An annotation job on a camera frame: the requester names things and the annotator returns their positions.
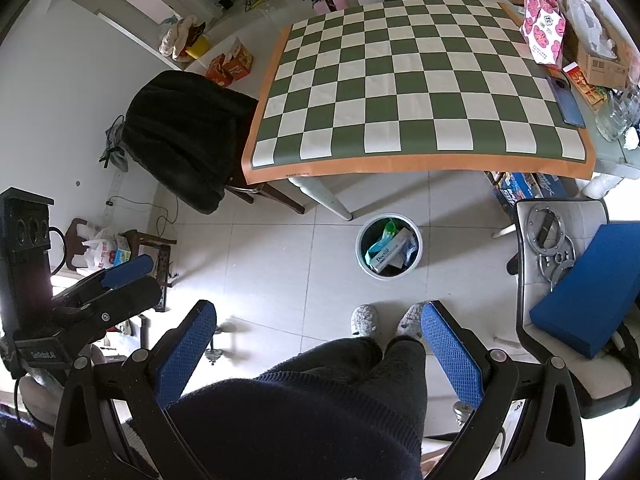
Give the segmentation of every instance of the green and white checkered board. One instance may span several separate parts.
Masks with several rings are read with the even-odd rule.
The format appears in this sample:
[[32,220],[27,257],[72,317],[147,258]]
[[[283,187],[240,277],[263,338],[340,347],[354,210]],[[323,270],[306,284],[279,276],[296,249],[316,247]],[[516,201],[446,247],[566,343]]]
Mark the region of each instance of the green and white checkered board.
[[584,162],[546,75],[495,2],[402,0],[317,16],[292,26],[252,166],[398,153]]

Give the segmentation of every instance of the pink bag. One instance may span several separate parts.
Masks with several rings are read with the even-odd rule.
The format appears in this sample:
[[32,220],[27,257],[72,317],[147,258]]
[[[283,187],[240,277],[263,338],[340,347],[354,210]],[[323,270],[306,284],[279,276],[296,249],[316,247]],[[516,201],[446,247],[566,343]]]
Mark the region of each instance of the pink bag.
[[347,9],[349,3],[347,0],[311,0],[314,11],[318,16],[321,14],[327,14],[328,12],[334,12],[334,10]]
[[520,31],[536,63],[561,68],[565,25],[555,0],[525,0],[525,20]]

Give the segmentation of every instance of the black phone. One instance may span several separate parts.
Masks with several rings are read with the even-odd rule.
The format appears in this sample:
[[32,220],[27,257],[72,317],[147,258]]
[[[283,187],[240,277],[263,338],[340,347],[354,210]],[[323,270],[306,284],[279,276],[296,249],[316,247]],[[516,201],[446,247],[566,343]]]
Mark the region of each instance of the black phone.
[[564,122],[572,124],[573,126],[578,126],[579,128],[584,128],[584,118],[582,117],[580,108],[578,108],[578,103],[575,101],[575,97],[571,92],[570,84],[557,77],[547,76],[546,80],[549,82],[551,91],[558,102]]

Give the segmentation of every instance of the speaker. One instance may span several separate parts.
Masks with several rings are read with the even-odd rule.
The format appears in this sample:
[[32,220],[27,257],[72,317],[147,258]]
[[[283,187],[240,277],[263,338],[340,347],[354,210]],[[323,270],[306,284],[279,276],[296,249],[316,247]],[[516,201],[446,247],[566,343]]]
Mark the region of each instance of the speaker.
[[50,205],[50,198],[13,187],[0,194],[2,359],[14,379],[24,374],[15,357],[15,339],[45,335],[43,320],[52,308]]

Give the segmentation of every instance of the person's leg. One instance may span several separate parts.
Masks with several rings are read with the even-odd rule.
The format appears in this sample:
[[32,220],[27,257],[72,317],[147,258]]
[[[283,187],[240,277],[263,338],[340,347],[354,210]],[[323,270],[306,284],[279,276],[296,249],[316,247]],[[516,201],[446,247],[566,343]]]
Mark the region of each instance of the person's leg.
[[386,347],[382,361],[374,366],[358,389],[403,416],[415,433],[424,433],[427,412],[426,353],[420,337],[422,304],[414,305],[404,315],[396,338]]
[[355,338],[329,341],[303,352],[265,373],[307,372],[341,383],[363,380],[382,359],[382,350],[372,338],[378,330],[378,314],[370,305],[361,305],[351,316]]

